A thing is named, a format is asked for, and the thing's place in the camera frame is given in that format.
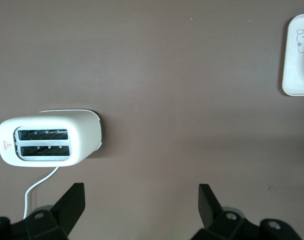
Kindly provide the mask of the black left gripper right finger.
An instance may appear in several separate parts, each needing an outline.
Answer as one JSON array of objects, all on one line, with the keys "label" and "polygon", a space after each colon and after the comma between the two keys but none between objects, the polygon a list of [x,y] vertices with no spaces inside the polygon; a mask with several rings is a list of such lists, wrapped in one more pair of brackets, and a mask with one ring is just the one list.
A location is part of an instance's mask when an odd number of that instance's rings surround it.
[{"label": "black left gripper right finger", "polygon": [[193,240],[259,240],[260,228],[236,210],[225,210],[209,184],[198,187],[198,212],[203,228]]}]

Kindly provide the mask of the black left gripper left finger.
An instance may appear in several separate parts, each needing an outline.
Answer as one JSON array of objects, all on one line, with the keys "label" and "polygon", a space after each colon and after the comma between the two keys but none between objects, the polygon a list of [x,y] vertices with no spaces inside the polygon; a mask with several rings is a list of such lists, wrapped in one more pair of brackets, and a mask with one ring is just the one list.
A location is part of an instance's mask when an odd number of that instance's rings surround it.
[{"label": "black left gripper left finger", "polygon": [[74,183],[51,207],[33,212],[25,220],[29,240],[67,240],[85,210],[85,186]]}]

